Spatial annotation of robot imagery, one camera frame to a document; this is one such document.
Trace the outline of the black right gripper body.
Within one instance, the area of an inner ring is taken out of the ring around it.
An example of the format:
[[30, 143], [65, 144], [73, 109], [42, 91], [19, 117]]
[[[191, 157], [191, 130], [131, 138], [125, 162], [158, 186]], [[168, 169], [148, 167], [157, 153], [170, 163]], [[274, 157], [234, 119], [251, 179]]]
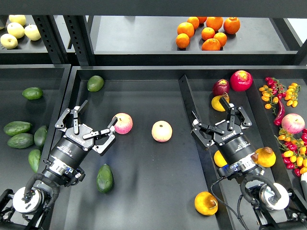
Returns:
[[255, 163], [252, 155], [256, 149], [252, 146], [248, 138], [243, 134], [241, 127], [234, 124], [233, 129], [229, 130], [228, 124], [219, 124], [222, 134], [214, 133], [213, 141], [218, 150], [224, 157], [227, 164], [239, 168], [252, 168]]

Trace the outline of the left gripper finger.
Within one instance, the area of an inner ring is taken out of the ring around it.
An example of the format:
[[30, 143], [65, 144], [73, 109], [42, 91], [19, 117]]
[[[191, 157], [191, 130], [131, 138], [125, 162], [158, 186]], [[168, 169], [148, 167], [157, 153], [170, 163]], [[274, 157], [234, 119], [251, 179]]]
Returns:
[[55, 123], [55, 128], [62, 131], [66, 132], [68, 129], [66, 128], [65, 121], [66, 118], [69, 115], [73, 116], [72, 120], [72, 128], [74, 134], [79, 134], [79, 114], [82, 114], [84, 110], [86, 109], [88, 100], [85, 100], [82, 105], [80, 106], [75, 106], [73, 109], [66, 108], [63, 113], [60, 115], [58, 118], [57, 122]]
[[[108, 149], [114, 144], [116, 137], [115, 137], [115, 124], [117, 123], [118, 118], [115, 116], [109, 123], [106, 129], [99, 130], [99, 131], [91, 131], [87, 134], [83, 135], [84, 140], [91, 140], [92, 143], [89, 145], [89, 147], [84, 147], [84, 151], [90, 151], [94, 150], [97, 152], [100, 156], [103, 156]], [[95, 142], [99, 139], [106, 138], [104, 144], [102, 145], [96, 145]]]

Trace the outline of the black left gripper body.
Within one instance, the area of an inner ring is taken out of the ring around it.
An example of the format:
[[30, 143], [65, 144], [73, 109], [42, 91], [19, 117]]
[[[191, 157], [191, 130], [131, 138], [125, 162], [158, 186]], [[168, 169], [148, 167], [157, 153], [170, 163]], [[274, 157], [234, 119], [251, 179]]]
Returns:
[[[91, 140], [84, 140], [83, 135], [93, 131], [85, 124], [79, 125], [79, 134], [74, 134], [73, 128], [69, 128], [64, 136], [58, 141], [50, 152], [51, 164], [48, 168], [52, 173], [73, 173], [80, 171], [80, 165], [91, 151], [84, 151], [84, 147], [89, 147]], [[96, 145], [102, 145], [106, 138], [99, 139]]]

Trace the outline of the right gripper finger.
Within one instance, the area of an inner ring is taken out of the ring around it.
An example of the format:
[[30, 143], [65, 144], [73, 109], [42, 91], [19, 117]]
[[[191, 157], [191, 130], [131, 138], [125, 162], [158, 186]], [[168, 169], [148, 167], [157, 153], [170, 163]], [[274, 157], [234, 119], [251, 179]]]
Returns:
[[252, 122], [242, 106], [235, 107], [228, 103], [224, 97], [220, 99], [220, 103], [227, 113], [226, 120], [220, 124], [222, 134], [240, 134], [252, 126]]
[[208, 125], [203, 123], [196, 110], [191, 111], [191, 117], [193, 120], [191, 135], [202, 147], [205, 148], [205, 150], [212, 145], [220, 147], [225, 144], [224, 138], [227, 134], [222, 134], [220, 124]]

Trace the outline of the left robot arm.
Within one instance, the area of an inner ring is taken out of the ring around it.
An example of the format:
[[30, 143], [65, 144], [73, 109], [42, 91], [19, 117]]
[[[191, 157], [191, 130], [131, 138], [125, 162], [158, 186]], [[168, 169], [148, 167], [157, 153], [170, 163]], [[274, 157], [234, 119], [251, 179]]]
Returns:
[[0, 226], [13, 230], [40, 230], [49, 211], [53, 208], [60, 186], [69, 187], [81, 182], [85, 177], [80, 167], [90, 150], [100, 156], [115, 142], [115, 116], [106, 129], [94, 131], [80, 123], [79, 115], [87, 101], [73, 109], [65, 109], [55, 124], [63, 132], [44, 159], [46, 168], [35, 173], [26, 186], [16, 192], [6, 189], [0, 196]]

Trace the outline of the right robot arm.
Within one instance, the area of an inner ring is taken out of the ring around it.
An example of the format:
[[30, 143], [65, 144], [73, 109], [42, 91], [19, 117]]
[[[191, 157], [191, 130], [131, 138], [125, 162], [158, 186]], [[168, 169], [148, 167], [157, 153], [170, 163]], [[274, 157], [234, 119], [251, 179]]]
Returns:
[[205, 149], [215, 145], [226, 161], [212, 185], [224, 179], [237, 180], [241, 191], [238, 204], [242, 199], [251, 204], [261, 230], [305, 230], [306, 202], [294, 189], [266, 178], [264, 168], [255, 162], [256, 150], [243, 133], [252, 125], [244, 108], [229, 104], [225, 98], [219, 102], [227, 118], [214, 125], [201, 121], [193, 101], [188, 104], [192, 136]]

